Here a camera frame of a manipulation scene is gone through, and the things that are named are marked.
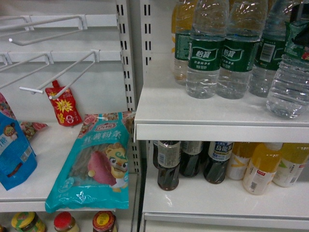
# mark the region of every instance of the yellow jar lid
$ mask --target yellow jar lid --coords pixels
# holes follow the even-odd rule
[[[23,228],[29,225],[35,217],[34,212],[16,213],[12,218],[11,224],[14,228]]]

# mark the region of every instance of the sauce jar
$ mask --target sauce jar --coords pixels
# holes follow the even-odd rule
[[[117,232],[116,216],[111,211],[99,211],[93,217],[93,232]]]
[[[54,219],[54,227],[57,232],[79,232],[75,218],[69,212],[62,212]]]
[[[45,232],[46,226],[35,212],[16,213],[11,221],[19,232]]]

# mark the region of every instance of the red jar lid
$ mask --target red jar lid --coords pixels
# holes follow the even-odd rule
[[[72,216],[69,212],[62,212],[54,219],[54,226],[57,231],[63,231],[70,227]]]
[[[105,231],[110,229],[115,221],[114,214],[111,211],[99,211],[93,217],[93,228],[96,231]]]

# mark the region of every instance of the red pouch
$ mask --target red pouch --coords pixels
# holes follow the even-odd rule
[[[55,96],[64,87],[60,87],[57,80],[53,81],[53,88],[46,88],[45,92],[47,96]],[[65,127],[75,126],[80,124],[83,120],[80,117],[75,105],[75,99],[68,88],[59,98],[51,99],[50,102],[54,107],[54,111],[58,120],[58,123]]]

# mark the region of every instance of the blue snack bag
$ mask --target blue snack bag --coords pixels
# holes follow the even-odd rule
[[[30,143],[0,93],[0,182],[6,190],[20,185],[37,167]]]
[[[129,129],[134,112],[86,115],[45,202],[60,208],[128,209]]]

